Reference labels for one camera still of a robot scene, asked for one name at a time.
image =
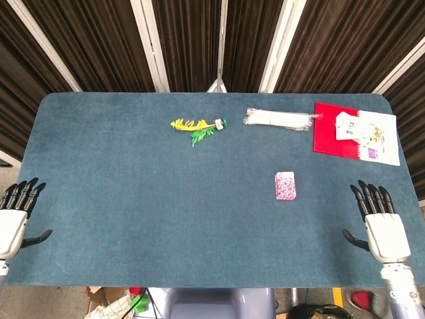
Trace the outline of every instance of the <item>dark brown curtain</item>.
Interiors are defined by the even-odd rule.
[[[0,150],[22,160],[41,100],[71,89],[6,1],[0,37]]]
[[[372,92],[424,35],[423,0],[307,0],[275,92]]]
[[[207,91],[217,75],[221,1],[152,3],[170,91]]]
[[[425,55],[417,60],[385,93],[418,195],[425,199]]]
[[[229,0],[223,82],[229,92],[258,92],[283,0]]]
[[[129,1],[23,2],[84,91],[155,91]]]

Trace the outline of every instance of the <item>floor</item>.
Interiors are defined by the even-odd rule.
[[[15,183],[19,170],[13,167],[0,168],[0,194]],[[380,294],[382,289],[373,289]],[[344,307],[353,314],[354,318],[376,318],[352,307],[345,296],[350,290],[343,290]],[[425,296],[425,288],[420,289]],[[278,300],[277,313],[287,312],[291,308],[290,289],[275,289]],[[333,304],[332,288],[298,289],[299,303]],[[33,287],[6,286],[0,292],[0,318],[8,319],[79,319],[87,311],[88,301],[84,295],[84,287]]]

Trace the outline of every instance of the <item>red object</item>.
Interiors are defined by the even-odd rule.
[[[315,114],[323,115],[314,120],[313,151],[359,160],[358,143],[336,139],[335,123],[341,112],[358,116],[358,110],[354,108],[316,102]]]
[[[351,302],[366,311],[371,311],[372,306],[372,296],[370,291],[366,290],[357,290],[351,294]]]
[[[130,287],[129,288],[130,294],[133,294],[135,296],[137,296],[138,294],[141,294],[142,289],[143,289],[142,287]]]

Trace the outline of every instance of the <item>white robotic hand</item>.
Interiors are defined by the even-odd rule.
[[[38,180],[34,178],[28,183],[13,184],[0,199],[0,290],[8,273],[6,260],[14,257],[21,248],[45,241],[52,233],[49,229],[41,236],[23,239],[37,197],[46,186],[42,183],[33,189]]]
[[[354,185],[351,185],[351,190],[359,204],[369,243],[355,238],[346,229],[343,230],[344,237],[356,247],[370,251],[380,263],[404,262],[410,256],[410,248],[403,222],[395,212],[390,194],[382,186],[378,190],[364,181],[359,181],[359,184],[365,196]]]
[[[359,181],[360,190],[351,185],[366,226],[369,242],[355,238],[346,229],[344,237],[354,246],[370,251],[383,264],[381,278],[394,319],[425,319],[425,312],[410,267],[404,261],[410,256],[406,231],[396,214],[388,191],[382,186]]]

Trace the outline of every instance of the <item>small pink box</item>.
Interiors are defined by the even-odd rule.
[[[295,175],[292,171],[279,171],[274,176],[276,182],[276,199],[292,201],[297,197]]]

